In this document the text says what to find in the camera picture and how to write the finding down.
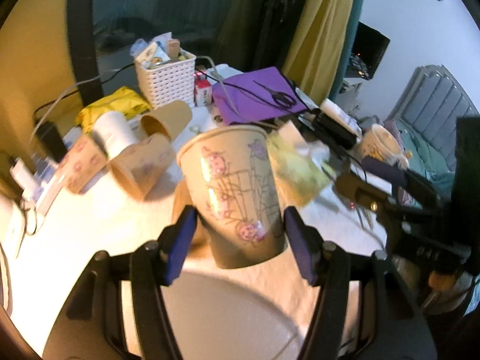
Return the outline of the white woven plastic basket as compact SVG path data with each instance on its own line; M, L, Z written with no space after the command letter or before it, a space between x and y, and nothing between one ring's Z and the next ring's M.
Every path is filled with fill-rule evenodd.
M194 107L196 56L186 50L181 52L182 59L164 63L155 69L146 69L135 63L139 89L153 109L176 100Z

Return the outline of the black scissors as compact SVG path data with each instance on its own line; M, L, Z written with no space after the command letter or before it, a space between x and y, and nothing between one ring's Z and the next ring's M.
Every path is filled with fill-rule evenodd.
M296 99L292 96L290 96L289 94L287 93L284 93L284 92L278 92L278 91L275 91L274 89L271 89L269 88L268 86L258 82L255 80L255 83L261 87L262 89L266 90L272 100L281 108L283 109L291 109L293 108L295 105L296 105Z

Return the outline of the pink floral paper cup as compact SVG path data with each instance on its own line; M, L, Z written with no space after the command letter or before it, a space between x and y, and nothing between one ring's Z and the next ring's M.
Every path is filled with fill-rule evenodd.
M64 159L66 186L73 194L78 194L107 165L103 150L86 134L77 139Z

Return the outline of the black power adapter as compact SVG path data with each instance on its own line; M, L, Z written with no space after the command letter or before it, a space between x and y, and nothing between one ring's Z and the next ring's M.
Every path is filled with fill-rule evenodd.
M46 120L40 124L35 136L57 164L67 155L68 149L53 122Z

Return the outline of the red white small box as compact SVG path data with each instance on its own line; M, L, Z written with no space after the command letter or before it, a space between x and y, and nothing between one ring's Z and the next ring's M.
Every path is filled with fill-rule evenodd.
M194 76L194 101L197 107L212 104L212 84L203 72L196 72Z

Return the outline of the black monitor screen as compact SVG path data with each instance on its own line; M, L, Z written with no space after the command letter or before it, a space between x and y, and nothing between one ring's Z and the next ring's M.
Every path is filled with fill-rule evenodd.
M371 80L391 40L374 28L360 22L346 68L346 78Z

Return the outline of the yellow green snack packet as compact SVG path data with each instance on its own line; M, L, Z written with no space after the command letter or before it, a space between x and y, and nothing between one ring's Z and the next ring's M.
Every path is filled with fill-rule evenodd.
M291 121L268 136L267 150L284 206L306 206L336 178L329 147L321 141L308 143Z

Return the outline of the white paper cup lying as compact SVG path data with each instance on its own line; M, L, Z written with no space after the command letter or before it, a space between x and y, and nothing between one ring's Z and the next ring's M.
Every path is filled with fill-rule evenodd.
M119 111L109 111L101 115L95 121L91 135L109 159L113 159L127 147L139 142L126 118Z

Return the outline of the purple folder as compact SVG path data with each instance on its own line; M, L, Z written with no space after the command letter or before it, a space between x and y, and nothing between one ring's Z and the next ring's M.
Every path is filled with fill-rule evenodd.
M296 99L296 105L291 109L279 107L255 80L270 89L289 94ZM266 122L308 110L306 103L295 92L295 86L275 67L219 80L212 86L212 100L225 125Z

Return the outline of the black rectangular device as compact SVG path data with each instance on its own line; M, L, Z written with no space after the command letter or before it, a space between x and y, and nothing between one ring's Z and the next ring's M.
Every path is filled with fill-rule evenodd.
M323 111L313 111L312 126L315 134L328 146L351 150L356 145L356 135Z

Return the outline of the brown paper cup lying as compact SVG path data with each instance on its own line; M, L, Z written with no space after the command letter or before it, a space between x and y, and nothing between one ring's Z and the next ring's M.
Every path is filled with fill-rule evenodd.
M119 186L137 201L143 201L175 159L170 141L155 133L125 148L110 163Z

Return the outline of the yellow plastic bag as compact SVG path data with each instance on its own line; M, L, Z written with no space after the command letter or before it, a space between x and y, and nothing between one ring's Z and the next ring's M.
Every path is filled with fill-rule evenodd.
M75 123L84 133L89 133L96 121L109 111L120 112L127 120L151 111L150 103L127 86L118 88L113 94L84 107L76 116Z

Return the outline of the brown paper cup rear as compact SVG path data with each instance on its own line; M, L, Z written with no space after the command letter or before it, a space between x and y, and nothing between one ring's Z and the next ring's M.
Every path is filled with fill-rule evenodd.
M143 115L140 125L146 135L159 133L173 142L191 119L191 107L181 100L176 100Z

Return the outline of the yellow curtain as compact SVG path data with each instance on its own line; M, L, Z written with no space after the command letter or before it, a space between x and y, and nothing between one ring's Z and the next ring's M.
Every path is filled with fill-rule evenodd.
M321 104L335 81L354 0L306 0L282 72Z

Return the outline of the cartoon print bowl cup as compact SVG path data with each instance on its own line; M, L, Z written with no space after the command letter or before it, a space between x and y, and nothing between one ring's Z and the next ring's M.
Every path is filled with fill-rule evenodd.
M371 157L400 169L408 169L409 161L394 136L383 126L373 124L363 135L356 148L360 159Z

